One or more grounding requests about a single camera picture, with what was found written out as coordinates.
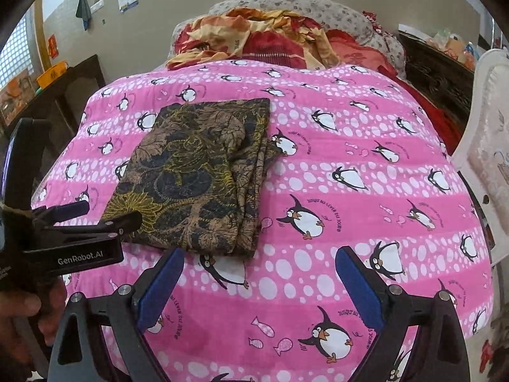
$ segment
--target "blue gripper pad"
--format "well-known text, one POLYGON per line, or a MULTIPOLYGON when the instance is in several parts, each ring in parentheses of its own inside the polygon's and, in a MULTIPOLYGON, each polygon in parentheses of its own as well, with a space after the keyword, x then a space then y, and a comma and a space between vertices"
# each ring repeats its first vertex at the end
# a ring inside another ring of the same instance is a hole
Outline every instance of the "blue gripper pad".
POLYGON ((336 273, 343 282, 362 322, 379 334, 385 326, 380 299, 343 248, 336 252, 335 264, 336 273))
POLYGON ((183 269, 184 250, 174 249, 139 300, 136 326, 141 334, 156 324, 183 269))

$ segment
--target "window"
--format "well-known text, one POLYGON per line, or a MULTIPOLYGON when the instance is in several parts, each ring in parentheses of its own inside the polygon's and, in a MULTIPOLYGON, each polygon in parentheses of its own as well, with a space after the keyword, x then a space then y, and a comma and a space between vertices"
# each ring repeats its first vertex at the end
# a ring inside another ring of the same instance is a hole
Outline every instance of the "window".
POLYGON ((0 53, 0 88, 25 68, 34 72, 26 37, 26 15, 20 20, 0 53))

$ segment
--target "bed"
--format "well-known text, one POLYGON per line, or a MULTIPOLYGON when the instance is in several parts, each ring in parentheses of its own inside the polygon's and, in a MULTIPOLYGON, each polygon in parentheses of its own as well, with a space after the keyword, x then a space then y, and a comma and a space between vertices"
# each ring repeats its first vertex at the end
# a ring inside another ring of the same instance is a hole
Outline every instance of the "bed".
MULTIPOLYGON (((90 212, 64 224, 94 224, 161 107, 184 98, 257 97, 270 99, 269 136, 277 142, 282 134, 292 148, 281 143, 286 154, 267 174, 254 258, 187 255, 177 287, 146 333, 171 380, 348 380, 376 335, 335 271, 343 245, 409 293, 449 292, 465 337, 488 323, 489 253, 467 188, 415 100, 363 67, 308 71, 223 60, 121 78, 89 99, 77 136, 33 205, 87 200, 90 212), (312 234, 302 234, 288 216, 292 210, 317 217, 312 234), (329 322, 344 330, 339 345, 323 334, 334 355, 315 343, 329 322)), ((146 211, 143 202, 136 205, 146 211)), ((161 254, 137 244, 123 250, 118 265, 65 277, 68 293, 110 294, 161 254)), ((414 336, 410 329, 402 356, 414 336)), ((108 329, 105 339, 124 369, 108 329)), ((395 364, 395 373, 405 363, 395 364)))

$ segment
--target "finger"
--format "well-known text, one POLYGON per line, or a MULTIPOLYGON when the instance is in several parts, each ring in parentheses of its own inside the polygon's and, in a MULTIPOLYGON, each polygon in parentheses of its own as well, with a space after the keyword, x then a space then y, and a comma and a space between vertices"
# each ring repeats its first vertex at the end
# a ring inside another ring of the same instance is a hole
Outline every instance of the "finger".
POLYGON ((0 292, 0 316, 34 316, 41 308, 41 300, 35 294, 24 291, 0 292))

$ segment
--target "wooden furniture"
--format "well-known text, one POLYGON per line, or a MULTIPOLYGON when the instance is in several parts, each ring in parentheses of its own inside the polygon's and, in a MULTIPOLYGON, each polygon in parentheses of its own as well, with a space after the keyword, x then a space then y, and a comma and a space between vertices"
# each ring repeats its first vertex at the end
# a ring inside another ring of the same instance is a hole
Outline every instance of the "wooden furniture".
POLYGON ((472 103, 473 71, 408 34, 400 33, 398 40, 407 55, 407 79, 446 111, 463 132, 472 103))

